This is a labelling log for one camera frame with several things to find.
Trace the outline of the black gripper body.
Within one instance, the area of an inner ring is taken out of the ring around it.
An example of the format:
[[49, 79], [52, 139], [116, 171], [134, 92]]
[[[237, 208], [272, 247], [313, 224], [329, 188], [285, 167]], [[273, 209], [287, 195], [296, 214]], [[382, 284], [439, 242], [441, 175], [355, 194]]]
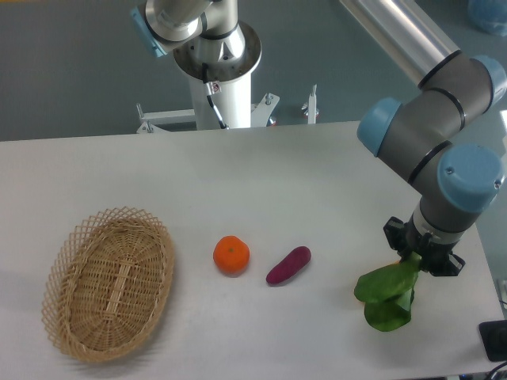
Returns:
[[409, 222], [392, 216], [383, 226], [389, 246], [406, 261], [414, 253], [421, 259], [419, 269], [432, 276], [457, 276], [465, 266], [465, 261], [455, 255], [452, 249], [456, 242], [443, 244], [435, 240], [430, 232], [421, 234], [411, 218]]

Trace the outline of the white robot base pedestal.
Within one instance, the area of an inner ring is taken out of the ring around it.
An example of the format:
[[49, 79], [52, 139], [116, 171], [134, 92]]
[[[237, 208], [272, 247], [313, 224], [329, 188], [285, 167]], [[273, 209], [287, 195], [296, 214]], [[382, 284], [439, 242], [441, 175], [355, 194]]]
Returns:
[[240, 21], [220, 39], [197, 36], [173, 51], [178, 68], [189, 83], [191, 109], [144, 112], [136, 105], [138, 134], [160, 132], [162, 125], [193, 122], [198, 130], [269, 127], [280, 98], [267, 92], [252, 102], [252, 73], [261, 61], [257, 33]]

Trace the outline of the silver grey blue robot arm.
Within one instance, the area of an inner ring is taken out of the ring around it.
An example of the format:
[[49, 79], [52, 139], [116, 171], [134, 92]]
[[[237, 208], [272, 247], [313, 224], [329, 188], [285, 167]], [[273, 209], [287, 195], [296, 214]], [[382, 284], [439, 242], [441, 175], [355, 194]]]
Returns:
[[[388, 220], [388, 243], [403, 260], [417, 253], [433, 276], [457, 276], [464, 261], [453, 248], [492, 203], [505, 172], [493, 151], [451, 139], [504, 96], [506, 73], [494, 59], [464, 55], [415, 2], [347, 1], [345, 8], [421, 91], [407, 104], [382, 99], [357, 129], [364, 146], [421, 194], [409, 221]], [[238, 19], [237, 2], [148, 1], [131, 17], [153, 55], [173, 55], [193, 100], [189, 113], [141, 114], [143, 127], [189, 117], [201, 130], [269, 125], [277, 98], [250, 103], [261, 42]]]

